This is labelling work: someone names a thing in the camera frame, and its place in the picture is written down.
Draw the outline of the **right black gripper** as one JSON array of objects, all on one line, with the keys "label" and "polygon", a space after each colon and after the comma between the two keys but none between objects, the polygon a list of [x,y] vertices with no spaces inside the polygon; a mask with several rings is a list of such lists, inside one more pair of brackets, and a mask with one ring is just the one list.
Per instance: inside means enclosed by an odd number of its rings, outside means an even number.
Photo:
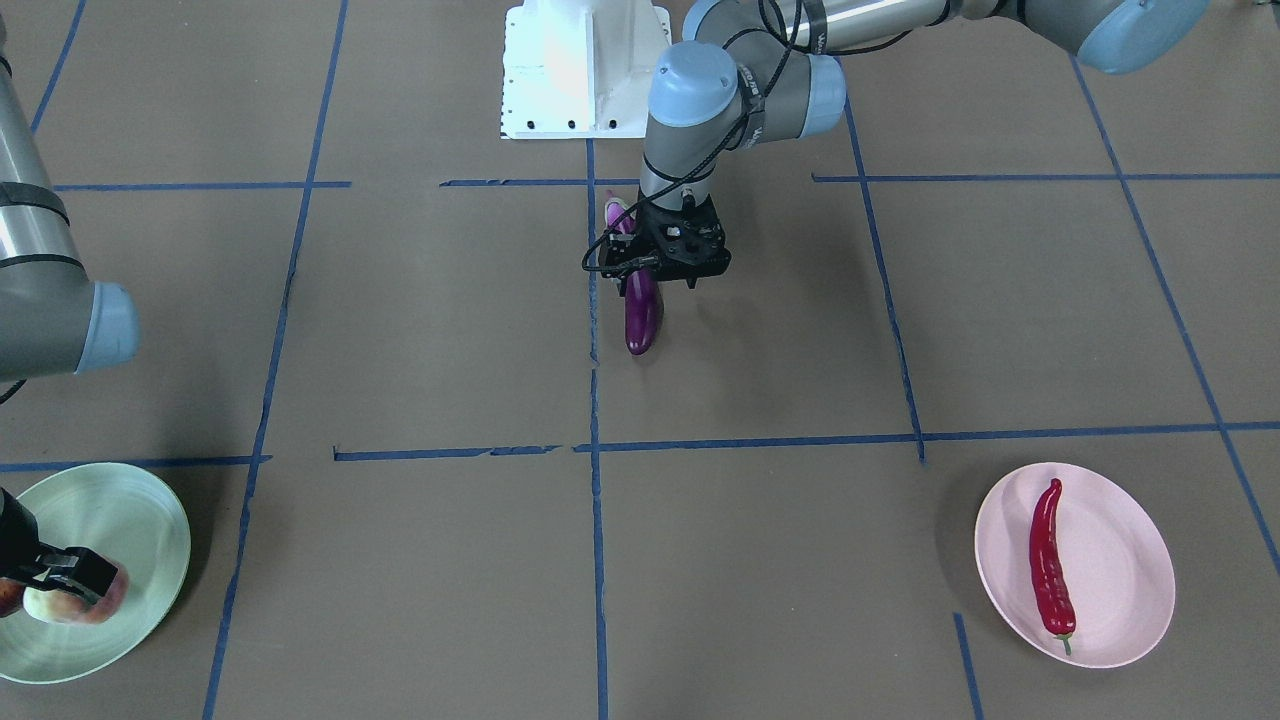
[{"label": "right black gripper", "polygon": [[1,577],[17,583],[37,578],[40,591],[65,591],[90,605],[108,593],[116,575],[113,561],[91,548],[41,546],[38,521],[15,496],[1,489]]}]

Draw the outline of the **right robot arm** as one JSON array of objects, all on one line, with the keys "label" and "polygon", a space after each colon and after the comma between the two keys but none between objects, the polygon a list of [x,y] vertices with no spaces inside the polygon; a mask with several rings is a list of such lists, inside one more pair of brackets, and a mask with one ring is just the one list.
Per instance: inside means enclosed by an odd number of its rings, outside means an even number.
[{"label": "right robot arm", "polygon": [[[91,281],[76,251],[65,204],[35,143],[3,63],[1,77],[1,374],[3,388],[45,375],[84,374],[132,360],[140,316],[124,287]],[[3,492],[3,578],[60,591],[93,607],[119,571],[95,551],[60,548]]]}]

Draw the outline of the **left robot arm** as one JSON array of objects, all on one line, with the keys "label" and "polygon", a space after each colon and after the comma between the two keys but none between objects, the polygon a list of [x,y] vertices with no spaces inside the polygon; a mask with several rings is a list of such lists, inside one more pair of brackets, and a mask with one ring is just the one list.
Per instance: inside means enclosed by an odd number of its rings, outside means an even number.
[{"label": "left robot arm", "polygon": [[698,1],[658,58],[648,96],[637,209],[701,205],[722,152],[835,126],[841,59],[952,20],[1011,20],[1120,76],[1180,42],[1204,1]]}]

